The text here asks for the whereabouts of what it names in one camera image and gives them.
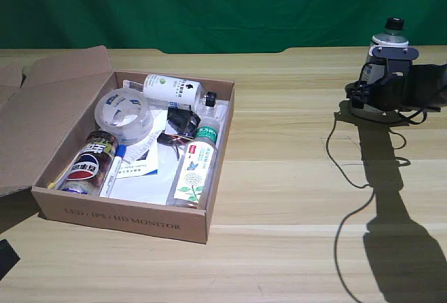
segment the green label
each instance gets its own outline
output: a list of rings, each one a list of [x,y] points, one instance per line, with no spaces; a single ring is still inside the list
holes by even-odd
[[[208,138],[215,144],[217,141],[217,131],[209,126],[201,126],[197,131],[196,138]]]

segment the black bottle cap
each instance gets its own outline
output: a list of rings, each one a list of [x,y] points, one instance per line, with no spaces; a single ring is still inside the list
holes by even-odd
[[[404,20],[402,18],[388,18],[386,20],[385,28],[401,31],[404,29]]]
[[[217,94],[215,92],[207,92],[207,95],[205,96],[205,105],[213,108],[216,105],[216,98]]]

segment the marker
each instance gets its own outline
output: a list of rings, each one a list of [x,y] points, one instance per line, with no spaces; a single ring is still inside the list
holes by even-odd
[[[110,196],[110,191],[112,190],[113,184],[115,184],[115,180],[117,179],[119,167],[121,166],[121,162],[123,161],[125,153],[126,146],[119,145],[117,148],[117,153],[115,154],[115,158],[113,159],[112,165],[110,166],[109,172],[105,177],[105,181],[103,187],[101,188],[101,192],[99,193],[99,197]]]

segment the cable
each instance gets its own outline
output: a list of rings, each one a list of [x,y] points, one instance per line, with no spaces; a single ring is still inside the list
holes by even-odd
[[[340,266],[338,264],[338,241],[340,238],[340,233],[342,232],[342,228],[344,223],[349,219],[349,217],[353,216],[354,214],[357,214],[358,212],[362,211],[364,208],[366,208],[374,199],[375,196],[375,192],[374,190],[371,193],[371,196],[369,197],[369,199],[366,201],[366,203],[364,205],[362,205],[361,207],[355,209],[352,212],[349,212],[345,217],[343,217],[342,221],[340,222],[340,224],[338,225],[338,229],[337,229],[337,233],[335,235],[334,238],[334,262],[335,262],[335,269],[337,270],[337,275],[340,279],[340,282],[342,282],[342,286],[345,289],[345,291],[348,293],[349,296],[351,296],[351,298],[356,301],[357,303],[363,303],[362,301],[360,301],[348,288],[346,282],[343,280],[343,276],[342,276],[342,272],[340,271]]]
[[[348,181],[348,183],[356,188],[359,189],[364,189],[367,186],[369,186],[369,184],[363,184],[362,186],[358,186],[357,184],[355,184],[354,182],[352,182],[348,175],[346,175],[346,173],[343,171],[342,167],[340,167],[340,165],[338,164],[338,162],[336,162],[336,160],[334,159],[334,157],[332,156],[332,154],[329,152],[329,141],[332,137],[332,135],[335,132],[335,127],[337,126],[337,118],[334,117],[334,126],[332,127],[332,130],[330,131],[328,138],[326,139],[326,144],[325,144],[325,149],[326,149],[326,154],[329,156],[329,159],[335,164],[335,167],[338,168],[338,170],[341,172],[341,174],[343,175],[343,177]]]
[[[427,112],[426,111],[424,111],[425,109],[427,109],[428,108],[428,106],[430,105],[430,101],[434,98],[434,97],[436,97],[436,96],[438,96],[441,92],[443,92],[444,90],[446,90],[447,89],[447,84],[446,85],[444,85],[444,86],[442,86],[441,88],[439,88],[438,90],[436,90],[435,92],[434,92],[434,94],[432,94],[431,96],[430,96],[430,98],[427,100],[427,102],[418,110],[418,111],[416,111],[415,113],[413,113],[411,116],[409,116],[409,117],[405,117],[403,114],[400,114],[400,112],[399,112],[399,114],[400,114],[400,116],[403,116],[405,119],[413,119],[414,117],[416,117],[418,114],[420,114],[421,112],[424,112],[425,114],[427,114]],[[424,121],[425,121],[425,119],[423,119],[421,122],[418,122],[418,123],[416,123],[416,125],[417,124],[421,124],[421,123],[423,123]]]
[[[421,121],[413,121],[413,120],[411,120],[412,118],[417,116],[416,114],[414,114],[414,116],[412,116],[410,118],[410,117],[405,117],[403,114],[400,114],[400,112],[398,112],[398,115],[401,117],[401,119],[395,120],[395,121],[382,121],[382,120],[374,120],[374,119],[370,119],[370,118],[366,118],[366,117],[361,117],[358,114],[355,114],[354,111],[352,111],[352,105],[351,104],[348,104],[348,111],[355,118],[359,118],[361,120],[371,121],[373,123],[383,124],[383,125],[398,125],[398,124],[400,124],[402,122],[405,122],[405,121],[408,122],[409,124],[412,124],[412,125],[419,125],[419,124],[423,123],[427,119],[427,111],[423,111],[423,119]]]

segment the green wall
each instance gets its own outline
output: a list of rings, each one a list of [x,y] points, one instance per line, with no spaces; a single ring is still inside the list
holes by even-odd
[[[403,17],[413,45],[447,45],[447,0],[0,0],[0,48],[278,52],[367,45]]]

